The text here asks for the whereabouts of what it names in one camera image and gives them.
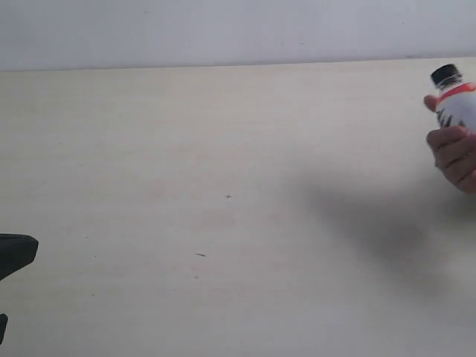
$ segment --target white table surface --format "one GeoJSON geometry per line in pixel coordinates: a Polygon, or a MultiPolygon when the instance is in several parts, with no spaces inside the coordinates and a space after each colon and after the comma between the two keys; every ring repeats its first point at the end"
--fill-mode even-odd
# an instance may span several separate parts
{"type": "Polygon", "coordinates": [[[0,74],[4,357],[474,356],[431,59],[0,74]]]}

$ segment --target black bottle cap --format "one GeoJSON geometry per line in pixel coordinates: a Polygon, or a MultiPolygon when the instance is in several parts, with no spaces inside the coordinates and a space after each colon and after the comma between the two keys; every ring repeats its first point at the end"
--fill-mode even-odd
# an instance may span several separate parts
{"type": "Polygon", "coordinates": [[[442,81],[458,74],[461,75],[456,65],[444,65],[431,74],[431,80],[433,80],[434,85],[438,86],[442,81]]]}

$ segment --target white wall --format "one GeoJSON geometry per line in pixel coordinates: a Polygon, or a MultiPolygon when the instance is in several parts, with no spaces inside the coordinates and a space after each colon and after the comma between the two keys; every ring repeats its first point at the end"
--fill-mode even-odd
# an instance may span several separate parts
{"type": "Polygon", "coordinates": [[[0,70],[475,54],[476,2],[1,0],[0,70]]]}

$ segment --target black object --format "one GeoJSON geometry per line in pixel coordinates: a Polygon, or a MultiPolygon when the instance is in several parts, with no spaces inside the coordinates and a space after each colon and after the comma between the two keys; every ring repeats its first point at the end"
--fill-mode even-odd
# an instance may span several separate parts
{"type": "MultiPolygon", "coordinates": [[[[0,234],[0,280],[35,260],[38,241],[22,234],[0,234]]],[[[0,315],[0,344],[8,317],[0,315]]]]}
{"type": "Polygon", "coordinates": [[[453,77],[461,77],[461,73],[458,71],[456,65],[444,65],[439,67],[435,72],[431,74],[431,80],[435,86],[439,86],[441,82],[453,77]]]}

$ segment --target bottle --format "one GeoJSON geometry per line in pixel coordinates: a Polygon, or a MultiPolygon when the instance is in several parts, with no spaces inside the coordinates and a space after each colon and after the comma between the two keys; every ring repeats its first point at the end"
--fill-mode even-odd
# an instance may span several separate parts
{"type": "Polygon", "coordinates": [[[431,74],[440,96],[437,120],[440,127],[464,126],[476,132],[476,83],[464,83],[455,65],[444,65],[431,74]]]}

